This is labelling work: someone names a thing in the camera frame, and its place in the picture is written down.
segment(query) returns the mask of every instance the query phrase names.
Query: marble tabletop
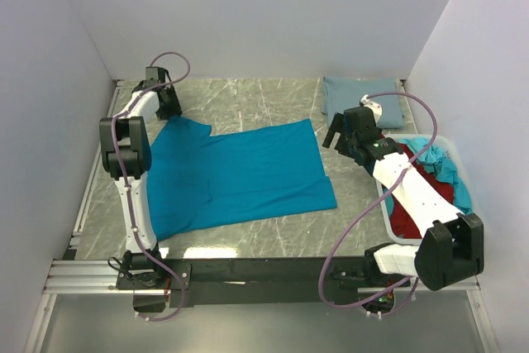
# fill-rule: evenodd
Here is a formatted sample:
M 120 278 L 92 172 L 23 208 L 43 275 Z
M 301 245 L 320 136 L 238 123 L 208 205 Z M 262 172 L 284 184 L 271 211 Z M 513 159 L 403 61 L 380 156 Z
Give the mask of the marble tabletop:
M 113 113 L 128 102 L 136 84 L 126 81 L 117 88 Z M 396 84 L 403 89 L 400 82 Z M 178 234 L 160 242 L 160 248 L 169 249 L 169 258 L 324 256 L 353 218 L 377 198 L 374 179 L 363 168 L 321 147 L 327 131 L 321 113 L 321 79 L 187 79 L 176 90 L 183 115 L 212 125 L 214 135 L 310 118 L 338 207 Z M 416 133 L 407 99 L 399 101 L 405 127 L 393 132 Z M 150 143 L 163 126 L 155 117 L 147 123 Z M 125 223 L 116 187 L 100 161 L 93 178 L 75 259 L 121 257 Z M 382 210 L 377 207 L 351 231 L 337 254 L 363 255 L 365 249 L 387 241 Z

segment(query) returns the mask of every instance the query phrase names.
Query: floor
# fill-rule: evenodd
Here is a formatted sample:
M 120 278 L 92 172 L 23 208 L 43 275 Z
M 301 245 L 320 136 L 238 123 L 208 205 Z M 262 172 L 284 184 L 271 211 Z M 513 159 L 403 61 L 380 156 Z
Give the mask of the floor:
M 137 82 L 118 87 L 114 113 L 128 102 Z M 177 86 L 183 115 L 212 125 L 212 134 L 227 134 L 310 118 L 319 144 L 326 135 L 321 113 L 321 79 L 188 79 Z M 405 128 L 415 133 L 407 100 L 400 98 Z M 164 126 L 147 123 L 152 143 Z M 374 180 L 352 159 L 320 147 L 326 174 L 335 190 L 338 208 L 191 231 L 160 242 L 169 258 L 285 257 L 326 255 L 350 221 L 377 197 Z M 116 187 L 100 162 L 91 183 L 82 218 L 76 260 L 121 257 L 125 226 Z M 363 255 L 366 248 L 388 241 L 380 208 L 351 231 L 338 255 Z

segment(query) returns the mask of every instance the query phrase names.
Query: wall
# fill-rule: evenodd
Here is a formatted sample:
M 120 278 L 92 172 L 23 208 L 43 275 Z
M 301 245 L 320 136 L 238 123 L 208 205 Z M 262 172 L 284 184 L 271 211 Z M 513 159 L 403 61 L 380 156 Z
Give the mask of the wall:
M 164 50 L 194 76 L 406 78 L 447 1 L 72 0 L 119 79 Z
M 68 0 L 0 10 L 0 351 L 18 352 L 68 245 L 112 81 Z
M 503 351 L 527 351 L 529 0 L 450 0 L 407 82 L 457 145 L 486 222 L 482 282 Z M 428 116 L 413 108 L 421 131 Z

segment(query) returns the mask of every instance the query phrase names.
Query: purple cable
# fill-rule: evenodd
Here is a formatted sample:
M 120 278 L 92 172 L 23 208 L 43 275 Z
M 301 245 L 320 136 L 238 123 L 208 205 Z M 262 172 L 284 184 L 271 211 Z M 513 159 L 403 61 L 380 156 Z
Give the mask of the purple cable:
M 425 108 L 425 110 L 428 112 L 428 114 L 430 115 L 431 117 L 431 122 L 433 123 L 433 132 L 431 134 L 431 139 L 428 141 L 428 143 L 426 144 L 426 146 L 424 146 L 424 148 L 422 148 L 421 150 L 419 150 L 410 160 L 409 160 L 409 163 L 412 164 L 420 155 L 422 155 L 424 152 L 426 152 L 430 146 L 433 144 L 433 142 L 436 140 L 436 137 L 437 137 L 437 119 L 435 117 L 435 115 L 433 114 L 433 111 L 430 109 L 430 107 L 428 107 L 428 105 L 426 105 L 420 98 L 416 97 L 415 95 L 413 94 L 410 94 L 410 93 L 399 93 L 399 92 L 387 92 L 387 93 L 378 93 L 378 94 L 373 94 L 373 95 L 369 95 L 367 98 L 368 99 L 371 99 L 371 98 L 375 98 L 375 97 L 383 97 L 385 95 L 402 95 L 404 97 L 408 97 L 408 98 L 411 98 L 415 101 L 417 101 L 418 103 L 420 103 L 422 105 L 422 107 Z M 389 188 L 382 196 L 380 196 L 379 198 L 377 198 L 375 201 L 373 201 L 364 211 L 362 211 L 360 213 L 360 215 L 358 217 L 356 217 L 353 222 L 351 222 L 349 224 L 349 226 L 341 233 L 341 235 L 338 237 L 338 240 L 336 240 L 336 243 L 334 244 L 334 246 L 331 248 L 331 252 L 329 253 L 329 255 L 327 256 L 327 258 L 325 259 L 325 262 L 323 263 L 323 266 L 322 266 L 322 271 L 320 272 L 320 277 L 319 277 L 319 280 L 318 280 L 318 283 L 317 283 L 317 290 L 318 290 L 318 293 L 320 294 L 320 299 L 329 307 L 329 308 L 335 308 L 335 309 L 351 309 L 351 308 L 357 308 L 357 307 L 360 307 L 362 306 L 363 304 L 365 303 L 368 303 L 368 302 L 371 302 L 372 300 L 376 299 L 376 298 L 379 298 L 383 295 L 385 295 L 386 293 L 394 290 L 396 287 L 406 283 L 407 281 L 409 281 L 411 279 L 410 276 L 407 276 L 405 277 L 404 279 L 401 279 L 399 280 L 397 283 L 387 287 L 386 289 L 383 289 L 382 291 L 378 292 L 378 293 L 375 293 L 373 295 L 371 295 L 370 297 L 368 298 L 365 298 L 365 299 L 362 299 L 358 302 L 354 302 L 354 303 L 349 303 L 349 304 L 346 304 L 346 305 L 336 305 L 335 303 L 331 302 L 331 301 L 328 301 L 326 298 L 325 298 L 325 294 L 324 294 L 324 291 L 323 291 L 323 283 L 325 281 L 325 276 L 326 276 L 326 273 L 327 271 L 329 270 L 329 265 L 331 264 L 331 261 L 332 261 L 332 258 L 334 257 L 335 253 L 338 251 L 338 248 L 340 247 L 341 243 L 343 242 L 343 240 L 345 240 L 346 236 L 349 234 L 350 230 L 355 227 L 355 225 L 360 221 L 360 219 L 362 219 L 363 217 L 365 217 L 366 214 L 368 214 L 373 208 L 375 208 L 376 206 L 378 206 L 379 204 L 381 204 L 381 202 L 383 200 L 385 200 L 396 188 L 397 186 L 400 185 L 400 183 L 403 181 L 404 179 L 404 175 L 406 175 L 406 172 L 407 172 L 408 169 L 403 169 L 403 171 L 400 173 L 400 175 L 398 176 L 397 178 L 397 181 L 395 181 L 395 183 L 393 184 L 393 186 L 391 188 Z M 418 284 L 418 278 L 417 280 L 415 281 L 415 284 L 413 285 L 412 287 L 412 291 L 410 292 L 410 294 L 408 295 L 408 297 L 406 298 L 406 300 L 404 300 L 403 303 L 401 303 L 396 309 L 390 311 L 390 312 L 387 312 L 384 314 L 384 316 L 388 316 L 390 314 L 393 314 L 395 313 L 397 310 L 399 310 L 402 306 L 404 306 L 405 303 L 407 303 L 409 301 L 409 299 L 411 298 L 411 296 L 413 295 L 413 293 L 415 292 L 415 289 L 417 288 L 417 284 Z
M 154 62 L 156 62 L 156 60 L 159 59 L 160 57 L 164 55 L 169 55 L 169 54 L 177 55 L 178 57 L 180 57 L 182 60 L 185 61 L 185 63 L 188 66 L 186 73 L 179 79 L 172 80 L 166 83 L 155 84 L 154 86 L 148 87 L 145 90 L 141 91 L 140 94 L 136 97 L 136 99 L 131 103 L 129 108 L 121 113 L 118 113 L 114 117 L 112 117 L 112 121 L 111 121 L 112 144 L 114 145 L 114 150 L 116 151 L 117 163 L 119 164 L 119 168 L 122 171 L 123 179 L 125 180 L 125 187 L 127 188 L 126 189 L 126 202 L 129 207 L 129 213 L 131 215 L 131 225 L 132 225 L 132 233 L 134 234 L 134 240 L 136 240 L 136 244 L 140 247 L 141 252 L 147 258 L 149 258 L 151 261 L 157 264 L 159 267 L 169 272 L 169 274 L 171 274 L 179 282 L 180 288 L 182 289 L 182 298 L 180 299 L 180 303 L 178 307 L 172 313 L 166 316 L 162 316 L 162 317 L 148 317 L 143 313 L 138 313 L 139 317 L 144 318 L 145 320 L 151 321 L 151 322 L 162 322 L 164 320 L 168 320 L 176 316 L 176 314 L 182 309 L 183 303 L 185 302 L 185 286 L 183 285 L 181 278 L 170 267 L 168 267 L 166 264 L 164 264 L 160 260 L 157 260 L 153 255 L 151 255 L 149 251 L 147 251 L 147 249 L 143 246 L 143 243 L 141 242 L 140 231 L 138 231 L 137 229 L 136 215 L 134 214 L 134 210 L 132 207 L 132 196 L 131 196 L 131 190 L 130 190 L 131 185 L 129 184 L 129 179 L 128 179 L 128 175 L 126 173 L 126 168 L 125 168 L 125 163 L 123 162 L 123 158 L 119 150 L 119 143 L 118 143 L 117 134 L 116 134 L 116 122 L 117 122 L 117 119 L 119 119 L 120 117 L 128 116 L 131 109 L 133 109 L 134 106 L 140 101 L 140 99 L 147 93 L 151 92 L 152 90 L 156 90 L 157 88 L 160 88 L 160 87 L 164 87 L 170 84 L 181 82 L 189 75 L 189 72 L 191 71 L 191 64 L 189 63 L 188 59 L 185 56 L 175 51 L 167 51 L 165 53 L 158 55 L 156 58 L 152 60 L 152 62 L 150 63 L 150 66 L 152 66 Z

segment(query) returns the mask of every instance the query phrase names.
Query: purple hose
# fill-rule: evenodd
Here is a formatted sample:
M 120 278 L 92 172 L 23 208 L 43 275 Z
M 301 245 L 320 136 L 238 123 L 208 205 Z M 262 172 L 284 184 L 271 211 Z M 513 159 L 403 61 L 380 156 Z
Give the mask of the purple hose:
M 424 107 L 426 109 L 426 111 L 428 112 L 428 114 L 430 115 L 431 117 L 431 122 L 433 123 L 433 132 L 431 134 L 431 139 L 428 141 L 427 145 L 422 148 L 421 150 L 419 150 L 410 160 L 409 160 L 409 163 L 413 163 L 420 155 L 422 155 L 424 152 L 426 152 L 430 146 L 433 144 L 433 142 L 436 140 L 436 137 L 437 137 L 437 120 L 436 120 L 436 117 L 435 115 L 433 114 L 433 112 L 431 111 L 430 107 L 428 107 L 420 98 L 416 97 L 415 95 L 413 94 L 410 94 L 410 93 L 399 93 L 399 92 L 387 92 L 387 93 L 378 93 L 378 94 L 374 94 L 374 95 L 370 95 L 368 96 L 368 99 L 371 99 L 371 98 L 375 98 L 375 97 L 382 97 L 382 96 L 385 96 L 385 95 L 402 95 L 404 97 L 408 97 L 408 98 L 411 98 L 411 99 L 414 99 L 415 101 L 417 101 L 418 103 L 420 103 L 422 105 L 422 107 Z M 383 200 L 385 200 L 396 188 L 397 186 L 403 181 L 404 179 L 404 175 L 406 175 L 406 172 L 407 172 L 408 169 L 403 169 L 403 171 L 401 172 L 401 174 L 398 176 L 397 178 L 397 181 L 395 181 L 395 184 L 393 184 L 393 186 L 391 188 L 389 188 L 382 196 L 380 196 L 379 198 L 377 198 L 375 201 L 373 201 L 364 211 L 362 211 L 360 213 L 360 215 L 358 217 L 356 217 L 353 222 L 351 222 L 349 224 L 349 226 L 341 233 L 341 235 L 338 237 L 338 240 L 336 240 L 336 243 L 334 244 L 334 246 L 331 248 L 331 252 L 329 253 L 329 255 L 327 256 L 327 258 L 325 259 L 325 262 L 323 263 L 323 266 L 322 266 L 322 271 L 320 272 L 320 278 L 318 280 L 318 283 L 317 283 L 317 290 L 318 290 L 318 293 L 320 294 L 320 299 L 329 307 L 329 308 L 336 308 L 336 309 L 351 309 L 351 308 L 357 308 L 357 307 L 360 307 L 362 306 L 363 304 L 365 303 L 368 303 L 368 302 L 371 302 L 373 299 L 376 299 L 376 298 L 379 298 L 383 295 L 385 295 L 386 293 L 392 291 L 393 289 L 395 289 L 396 287 L 398 287 L 399 285 L 402 285 L 404 283 L 406 283 L 408 280 L 410 280 L 411 277 L 407 276 L 405 277 L 404 279 L 398 281 L 397 283 L 387 287 L 386 289 L 383 289 L 382 291 L 378 292 L 378 293 L 375 293 L 373 295 L 371 295 L 370 297 L 368 298 L 365 298 L 365 299 L 362 299 L 361 301 L 358 301 L 358 302 L 354 302 L 354 303 L 349 303 L 349 304 L 346 304 L 346 305 L 336 305 L 335 303 L 331 302 L 331 301 L 328 301 L 326 298 L 325 298 L 325 294 L 324 294 L 324 291 L 323 291 L 323 283 L 325 281 L 325 276 L 326 276 L 326 273 L 327 271 L 329 270 L 329 265 L 331 264 L 331 261 L 332 261 L 332 258 L 334 257 L 335 253 L 338 251 L 338 248 L 340 247 L 341 243 L 343 242 L 343 240 L 345 240 L 346 236 L 349 234 L 350 230 L 355 227 L 355 225 L 360 221 L 360 219 L 362 219 L 363 217 L 365 217 L 366 214 L 368 214 L 373 208 L 375 208 L 376 206 L 378 206 L 379 204 L 381 204 L 381 202 Z M 406 300 L 404 300 L 403 303 L 401 303 L 396 309 L 393 309 L 392 311 L 388 312 L 388 313 L 385 313 L 384 316 L 388 316 L 389 314 L 393 314 L 395 313 L 397 310 L 399 310 L 402 306 L 404 306 L 404 304 L 406 304 L 409 299 L 411 298 L 411 296 L 413 295 L 413 293 L 415 292 L 415 289 L 417 288 L 417 284 L 418 284 L 418 278 L 415 282 L 415 284 L 413 285 L 412 287 L 412 291 L 410 292 L 410 294 L 408 295 L 408 297 L 406 298 Z
M 138 231 L 138 229 L 137 229 L 136 216 L 135 216 L 134 210 L 132 208 L 132 196 L 131 196 L 131 190 L 130 190 L 131 185 L 129 184 L 128 175 L 126 173 L 126 168 L 125 168 L 125 163 L 123 163 L 123 158 L 122 158 L 121 152 L 119 150 L 119 143 L 117 141 L 116 122 L 117 122 L 117 119 L 119 119 L 120 117 L 128 116 L 130 111 L 131 111 L 131 109 L 134 108 L 134 106 L 140 101 L 140 99 L 144 95 L 146 95 L 148 92 L 150 92 L 152 90 L 155 90 L 157 88 L 160 88 L 160 87 L 164 87 L 164 86 L 167 86 L 167 85 L 170 85 L 170 84 L 175 84 L 175 83 L 181 82 L 182 80 L 184 80 L 189 75 L 189 72 L 191 71 L 191 64 L 189 63 L 188 59 L 185 56 L 183 56 L 180 53 L 177 53 L 175 51 L 167 51 L 165 53 L 162 53 L 162 54 L 158 55 L 150 63 L 150 66 L 152 66 L 154 64 L 154 62 L 156 62 L 156 60 L 159 59 L 160 57 L 162 57 L 163 55 L 169 55 L 169 54 L 177 55 L 178 57 L 180 57 L 182 60 L 185 61 L 185 63 L 188 66 L 188 69 L 187 69 L 186 73 L 182 77 L 180 77 L 179 79 L 172 80 L 172 81 L 166 82 L 166 83 L 155 84 L 154 86 L 151 86 L 151 87 L 146 88 L 145 90 L 141 91 L 140 94 L 136 97 L 136 99 L 131 103 L 129 108 L 127 110 L 121 112 L 121 113 L 118 113 L 114 117 L 112 117 L 112 121 L 111 121 L 112 143 L 114 145 L 114 150 L 116 151 L 117 163 L 119 163 L 119 168 L 122 171 L 123 179 L 125 180 L 125 187 L 128 188 L 128 189 L 126 189 L 126 202 L 127 202 L 128 207 L 129 207 L 129 213 L 131 215 L 132 232 L 134 233 L 134 239 L 136 240 L 136 244 L 140 247 L 141 252 L 143 252 L 143 254 L 147 258 L 152 260 L 155 264 L 157 264 L 162 269 L 164 269 L 167 272 L 169 272 L 169 274 L 171 274 L 179 282 L 180 288 L 182 289 L 182 298 L 180 299 L 180 303 L 179 303 L 178 307 L 172 313 L 168 314 L 167 316 L 148 317 L 148 316 L 146 316 L 143 313 L 138 313 L 138 316 L 140 316 L 141 318 L 144 318 L 147 321 L 151 321 L 151 322 L 162 322 L 164 320 L 168 320 L 168 319 L 176 316 L 176 314 L 182 309 L 183 303 L 185 302 L 185 286 L 183 285 L 183 282 L 182 282 L 181 278 L 170 267 L 168 267 L 166 264 L 164 264 L 160 260 L 157 260 L 153 255 L 151 255 L 149 253 L 149 251 L 147 251 L 145 249 L 145 247 L 143 246 L 143 243 L 141 242 L 140 231 Z

